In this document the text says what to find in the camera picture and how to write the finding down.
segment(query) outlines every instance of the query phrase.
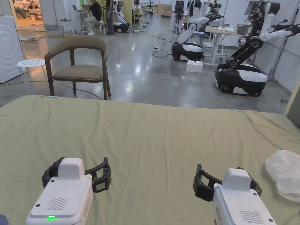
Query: chair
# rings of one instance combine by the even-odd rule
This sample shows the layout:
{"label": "chair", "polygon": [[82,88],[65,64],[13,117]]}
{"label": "chair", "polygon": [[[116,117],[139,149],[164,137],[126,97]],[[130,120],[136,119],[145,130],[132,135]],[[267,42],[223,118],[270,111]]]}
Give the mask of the chair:
{"label": "chair", "polygon": [[101,31],[101,24],[103,24],[103,31],[104,31],[104,35],[105,35],[105,25],[104,22],[101,20],[99,21],[99,24],[95,24],[93,23],[93,29],[95,30],[95,26],[97,26],[97,32],[99,33],[99,26],[100,26],[100,34],[102,35],[102,31]]}
{"label": "chair", "polygon": [[[75,65],[74,51],[77,48],[96,49],[102,55],[102,68],[95,65]],[[61,69],[52,75],[51,59],[64,52],[70,51],[71,66]],[[107,94],[110,97],[110,84],[108,81],[106,62],[108,59],[107,43],[96,36],[72,36],[60,41],[57,45],[50,48],[45,55],[46,71],[49,82],[50,95],[54,95],[53,80],[72,81],[73,93],[76,94],[76,82],[99,83],[103,82],[104,100]]]}
{"label": "chair", "polygon": [[143,15],[145,14],[145,12],[133,12],[134,13],[134,16],[137,14],[139,17],[134,17],[134,20],[133,20],[133,26],[135,25],[135,20],[138,20],[139,21],[139,24],[141,26],[141,29],[143,28]]}

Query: black shirt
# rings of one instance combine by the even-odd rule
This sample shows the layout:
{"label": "black shirt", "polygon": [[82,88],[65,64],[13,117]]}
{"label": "black shirt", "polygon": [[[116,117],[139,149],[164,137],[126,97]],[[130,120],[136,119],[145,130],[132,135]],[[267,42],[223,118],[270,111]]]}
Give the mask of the black shirt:
{"label": "black shirt", "polygon": [[97,1],[92,4],[90,10],[92,11],[92,14],[96,20],[100,21],[102,18],[102,9]]}

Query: white round stool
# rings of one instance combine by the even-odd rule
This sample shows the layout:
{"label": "white round stool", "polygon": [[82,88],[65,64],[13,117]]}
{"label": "white round stool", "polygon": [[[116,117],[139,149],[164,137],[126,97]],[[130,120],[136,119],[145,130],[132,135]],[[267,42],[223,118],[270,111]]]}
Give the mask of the white round stool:
{"label": "white round stool", "polygon": [[26,74],[26,71],[25,71],[26,68],[28,68],[28,67],[41,66],[42,70],[43,70],[43,73],[44,73],[44,76],[45,76],[45,79],[46,79],[46,82],[47,82],[47,85],[49,87],[48,77],[47,77],[47,74],[44,71],[43,65],[45,65],[45,60],[43,60],[41,58],[27,59],[27,60],[23,60],[21,62],[18,62],[17,66],[20,69],[21,76],[23,78],[23,81],[24,81],[24,84],[26,86],[26,89],[27,89],[28,93],[30,93],[30,90],[29,90],[29,81],[28,81],[28,77],[27,77],[27,74]]}

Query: white plastic bag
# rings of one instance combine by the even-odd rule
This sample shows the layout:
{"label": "white plastic bag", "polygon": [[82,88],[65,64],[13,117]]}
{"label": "white plastic bag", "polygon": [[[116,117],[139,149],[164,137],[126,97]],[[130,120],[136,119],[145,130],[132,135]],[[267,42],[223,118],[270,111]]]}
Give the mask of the white plastic bag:
{"label": "white plastic bag", "polygon": [[286,199],[300,202],[300,156],[278,150],[265,161],[265,168],[276,182],[278,193]]}

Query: chair seat cushion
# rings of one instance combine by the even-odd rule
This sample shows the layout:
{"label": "chair seat cushion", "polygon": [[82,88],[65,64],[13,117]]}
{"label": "chair seat cushion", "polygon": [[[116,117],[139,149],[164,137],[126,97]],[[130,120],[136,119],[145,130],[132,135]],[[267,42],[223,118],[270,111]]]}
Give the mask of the chair seat cushion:
{"label": "chair seat cushion", "polygon": [[103,77],[102,67],[94,65],[74,65],[63,68],[56,72],[53,79],[81,79],[81,80],[101,80]]}

